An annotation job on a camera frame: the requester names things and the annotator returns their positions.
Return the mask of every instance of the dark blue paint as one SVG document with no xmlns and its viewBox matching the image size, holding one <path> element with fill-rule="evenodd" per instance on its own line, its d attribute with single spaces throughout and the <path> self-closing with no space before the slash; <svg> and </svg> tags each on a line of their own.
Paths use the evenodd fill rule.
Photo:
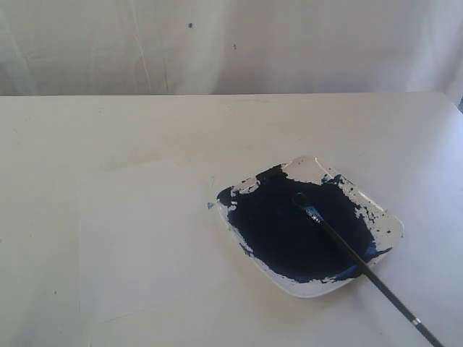
<svg viewBox="0 0 463 347">
<path fill-rule="evenodd" d="M 355 215 L 359 206 L 339 187 L 340 175 L 323 177 L 321 185 L 287 178 L 281 166 L 256 176 L 260 182 L 254 192 L 240 194 L 232 187 L 222 191 L 218 200 L 236 209 L 228 212 L 229 222 L 245 240 L 254 257 L 262 260 L 275 273 L 300 283 L 314 279 L 343 280 L 354 278 L 359 271 L 352 261 L 315 226 L 292 202 L 293 196 L 306 194 L 323 218 L 368 262 L 379 254 L 363 218 Z"/>
</svg>

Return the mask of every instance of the paint palette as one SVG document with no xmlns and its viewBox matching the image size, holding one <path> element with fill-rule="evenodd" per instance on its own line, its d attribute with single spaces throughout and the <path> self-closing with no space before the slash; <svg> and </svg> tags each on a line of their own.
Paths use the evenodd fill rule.
<svg viewBox="0 0 463 347">
<path fill-rule="evenodd" d="M 320 296 L 361 274 L 293 203 L 299 192 L 369 266 L 402 237 L 397 217 L 314 157 L 274 166 L 220 192 L 218 210 L 245 254 L 293 296 Z"/>
</svg>

